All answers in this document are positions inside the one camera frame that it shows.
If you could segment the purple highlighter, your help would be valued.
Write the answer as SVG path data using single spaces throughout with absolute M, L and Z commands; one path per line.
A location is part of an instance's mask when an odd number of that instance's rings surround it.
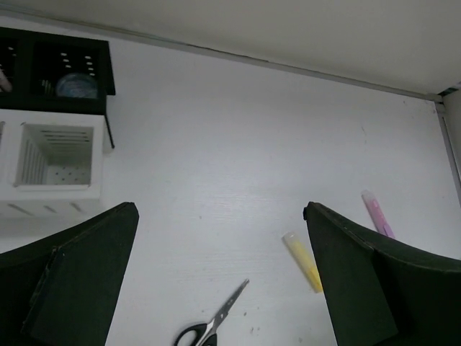
M 389 238 L 395 239 L 395 234 L 385 219 L 384 213 L 375 195 L 368 190 L 363 190 L 361 196 L 377 232 Z

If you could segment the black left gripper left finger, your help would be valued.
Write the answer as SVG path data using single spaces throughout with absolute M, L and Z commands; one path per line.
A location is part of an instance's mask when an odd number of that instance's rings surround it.
M 104 345 L 138 221 L 125 202 L 1 254 L 1 344 Z

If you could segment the yellow highlighter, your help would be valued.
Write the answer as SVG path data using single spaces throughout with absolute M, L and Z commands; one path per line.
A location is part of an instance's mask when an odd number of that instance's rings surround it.
M 308 253 L 305 245 L 299 240 L 297 235 L 292 232 L 286 233 L 282 237 L 282 241 L 284 242 L 297 266 L 300 268 L 301 272 L 310 283 L 310 286 L 314 292 L 322 293 L 323 286 L 318 269 L 313 258 Z

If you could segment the black handled scissors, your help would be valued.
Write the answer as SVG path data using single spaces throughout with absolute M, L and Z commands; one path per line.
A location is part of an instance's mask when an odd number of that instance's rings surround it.
M 218 334 L 217 329 L 226 319 L 229 314 L 229 311 L 237 301 L 238 297 L 242 294 L 245 287 L 249 284 L 250 280 L 245 279 L 242 284 L 240 284 L 237 289 L 229 296 L 229 298 L 225 301 L 225 303 L 218 309 L 216 314 L 211 318 L 208 323 L 198 323 L 193 324 L 189 327 L 183 329 L 176 339 L 174 340 L 174 346 L 178 346 L 180 340 L 183 338 L 184 335 L 189 333 L 194 333 L 194 338 L 190 342 L 189 345 L 191 346 L 198 346 L 198 345 L 218 345 Z

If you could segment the red pen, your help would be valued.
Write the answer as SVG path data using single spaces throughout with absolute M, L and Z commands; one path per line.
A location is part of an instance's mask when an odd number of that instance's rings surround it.
M 8 80 L 2 69 L 0 69 L 0 89 L 1 92 L 12 91 L 12 83 Z

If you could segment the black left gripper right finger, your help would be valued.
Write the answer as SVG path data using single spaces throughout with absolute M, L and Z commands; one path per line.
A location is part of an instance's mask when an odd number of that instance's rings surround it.
M 338 345 L 459 345 L 460 261 L 303 210 Z

